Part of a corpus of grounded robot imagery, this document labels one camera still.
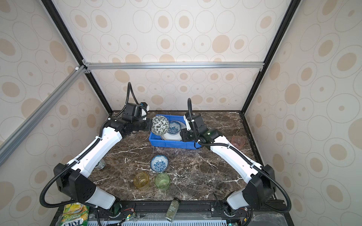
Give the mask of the black striped white plate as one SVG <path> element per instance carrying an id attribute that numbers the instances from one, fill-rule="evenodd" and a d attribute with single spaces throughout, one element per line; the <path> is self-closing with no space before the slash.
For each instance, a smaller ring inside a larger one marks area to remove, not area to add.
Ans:
<path id="1" fill-rule="evenodd" d="M 182 125 L 182 129 L 185 129 L 186 128 L 186 125 L 179 121 Z M 164 135 L 161 135 L 161 138 L 163 140 L 168 140 L 168 141 L 182 141 L 182 137 L 181 137 L 181 131 L 178 133 L 178 134 L 175 134 L 175 135 L 171 135 L 171 134 L 164 134 Z"/>

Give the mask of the blue floral ceramic bowl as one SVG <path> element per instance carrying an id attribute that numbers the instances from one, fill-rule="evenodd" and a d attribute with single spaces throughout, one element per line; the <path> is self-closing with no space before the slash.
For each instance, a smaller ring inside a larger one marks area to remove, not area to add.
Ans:
<path id="1" fill-rule="evenodd" d="M 178 134 L 182 129 L 182 125 L 179 121 L 170 121 L 168 134 L 175 135 Z"/>

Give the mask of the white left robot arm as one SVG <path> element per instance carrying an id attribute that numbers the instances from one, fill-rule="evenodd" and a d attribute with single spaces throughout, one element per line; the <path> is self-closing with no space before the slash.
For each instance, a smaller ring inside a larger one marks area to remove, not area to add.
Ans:
<path id="1" fill-rule="evenodd" d="M 97 206 L 113 216 L 118 215 L 122 208 L 119 198 L 97 187 L 88 177 L 115 144 L 133 132 L 150 130 L 148 110 L 145 102 L 138 105 L 128 103 L 122 114 L 108 118 L 88 147 L 67 164 L 60 163 L 54 168 L 58 190 L 75 202 Z"/>

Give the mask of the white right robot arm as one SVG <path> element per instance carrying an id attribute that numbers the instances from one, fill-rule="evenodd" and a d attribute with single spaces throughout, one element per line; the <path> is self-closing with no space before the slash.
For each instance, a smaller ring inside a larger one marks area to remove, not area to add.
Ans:
<path id="1" fill-rule="evenodd" d="M 255 210 L 261 209 L 275 193 L 275 185 L 264 175 L 273 176 L 273 170 L 262 169 L 261 164 L 244 155 L 219 130 L 209 129 L 200 114 L 186 113 L 183 118 L 186 129 L 181 131 L 182 141 L 194 140 L 209 148 L 233 167 L 247 184 L 223 200 L 226 208 L 236 210 L 249 206 Z"/>

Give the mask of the leaf patterned ceramic bowl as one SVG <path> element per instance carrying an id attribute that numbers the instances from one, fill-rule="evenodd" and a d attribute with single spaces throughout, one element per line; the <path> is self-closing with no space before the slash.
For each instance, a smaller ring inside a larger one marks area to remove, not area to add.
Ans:
<path id="1" fill-rule="evenodd" d="M 163 115 L 156 115 L 151 124 L 151 132 L 157 136 L 166 134 L 170 127 L 169 120 Z"/>

